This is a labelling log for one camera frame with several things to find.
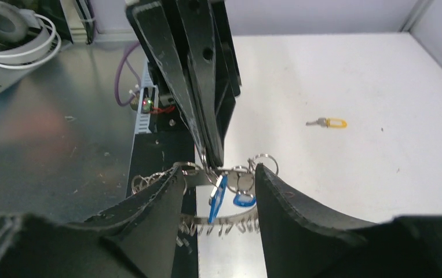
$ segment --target aluminum surface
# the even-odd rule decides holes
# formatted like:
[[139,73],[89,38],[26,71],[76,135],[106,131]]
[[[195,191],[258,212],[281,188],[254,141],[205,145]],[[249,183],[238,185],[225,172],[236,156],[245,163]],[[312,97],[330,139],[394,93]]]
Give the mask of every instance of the aluminum surface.
[[[125,198],[135,115],[113,88],[128,44],[72,46],[0,95],[0,211],[82,221]],[[129,60],[141,72],[143,52]],[[124,69],[122,98],[136,83]]]

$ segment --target key ring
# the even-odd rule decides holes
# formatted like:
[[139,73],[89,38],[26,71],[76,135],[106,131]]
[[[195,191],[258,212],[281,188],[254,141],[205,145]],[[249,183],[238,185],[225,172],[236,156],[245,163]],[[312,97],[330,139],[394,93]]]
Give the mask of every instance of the key ring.
[[[197,164],[192,163],[192,162],[175,162],[175,163],[173,163],[173,167],[169,168],[168,170],[166,170],[164,172],[155,172],[154,174],[152,174],[148,177],[143,177],[141,175],[137,175],[134,178],[132,178],[132,181],[131,181],[132,194],[136,194],[136,193],[142,191],[143,189],[145,189],[146,187],[150,186],[151,183],[162,178],[164,175],[166,175],[166,173],[168,173],[169,171],[171,171],[175,167],[182,167],[182,166],[188,166],[188,167],[195,168],[193,170],[193,173],[192,173],[192,170],[183,170],[182,169],[181,172],[183,173],[183,175],[197,175],[199,170],[202,170],[202,168],[200,166],[198,166]],[[141,182],[139,183],[138,186],[136,186],[137,179],[141,180]],[[187,186],[185,187],[183,194],[185,194],[186,191],[187,191]]]
[[[236,180],[236,187],[234,189],[233,189],[233,186],[229,185],[230,183],[228,183],[227,187],[228,187],[229,191],[233,192],[234,194],[249,195],[248,192],[250,192],[251,189],[253,188],[253,186],[255,186],[255,177],[254,177],[253,173],[250,171],[250,169],[248,167],[246,167],[244,165],[237,165],[237,166],[231,168],[231,171],[236,172],[237,180]],[[245,175],[251,175],[251,185],[245,190],[240,190],[239,183],[240,183],[241,178],[243,178]]]
[[276,167],[275,175],[279,175],[279,164],[277,163],[277,160],[275,160],[275,158],[273,156],[269,155],[268,153],[259,153],[258,155],[255,155],[252,158],[248,159],[248,165],[249,165],[250,171],[255,173],[255,168],[257,167],[255,160],[257,160],[259,158],[268,158],[271,161],[273,161],[275,163],[275,167]]

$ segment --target headphones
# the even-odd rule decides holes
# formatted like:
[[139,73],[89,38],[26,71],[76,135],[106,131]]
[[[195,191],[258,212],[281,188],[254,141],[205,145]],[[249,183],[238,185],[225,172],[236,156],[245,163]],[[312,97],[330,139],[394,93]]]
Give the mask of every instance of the headphones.
[[[31,41],[21,45],[30,28],[39,29],[39,34]],[[57,45],[52,49],[52,42]],[[4,44],[18,44],[5,50]],[[62,40],[55,24],[33,10],[18,9],[0,1],[0,67],[13,70],[26,70],[37,67],[52,59],[60,50]]]

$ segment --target blue key tag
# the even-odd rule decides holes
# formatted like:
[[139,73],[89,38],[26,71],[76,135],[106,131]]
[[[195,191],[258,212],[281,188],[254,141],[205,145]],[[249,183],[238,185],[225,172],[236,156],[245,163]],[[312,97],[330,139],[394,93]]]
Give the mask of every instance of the blue key tag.
[[222,200],[224,199],[224,193],[226,193],[226,186],[228,185],[228,177],[225,175],[220,175],[217,179],[217,191],[212,198],[210,205],[210,213],[209,213],[209,223],[212,224],[217,214],[219,213],[219,209],[222,205]]
[[236,194],[233,204],[238,207],[252,207],[256,204],[257,199],[253,195]]

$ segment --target white cable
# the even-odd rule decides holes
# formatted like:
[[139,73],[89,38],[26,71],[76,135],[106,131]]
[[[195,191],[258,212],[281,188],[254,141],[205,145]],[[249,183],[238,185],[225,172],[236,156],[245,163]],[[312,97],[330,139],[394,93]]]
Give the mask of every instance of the white cable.
[[50,26],[52,28],[52,33],[50,34],[50,37],[45,41],[45,43],[41,44],[40,46],[38,46],[36,48],[28,50],[26,52],[22,52],[22,53],[18,53],[18,54],[0,55],[0,58],[15,58],[15,57],[21,57],[21,56],[25,56],[25,55],[37,52],[37,51],[41,50],[42,48],[46,47],[49,43],[51,43],[53,41],[53,39],[56,36],[58,36],[57,28],[55,27],[55,24],[53,24],[53,22],[50,19],[48,19],[47,17],[40,15],[40,14],[35,14],[35,17],[38,17],[40,19],[47,21],[48,23],[50,23]]
[[62,39],[60,38],[59,34],[56,33],[56,37],[57,37],[57,46],[55,47],[55,49],[45,58],[38,60],[37,62],[34,62],[32,64],[27,64],[27,65],[5,65],[5,64],[1,64],[0,63],[0,68],[6,68],[8,70],[26,70],[29,68],[33,68],[33,67],[37,67],[41,64],[44,64],[46,62],[48,62],[50,59],[52,59],[53,57],[55,57],[55,55],[57,55],[57,53],[59,53],[60,50],[60,46],[62,45]]

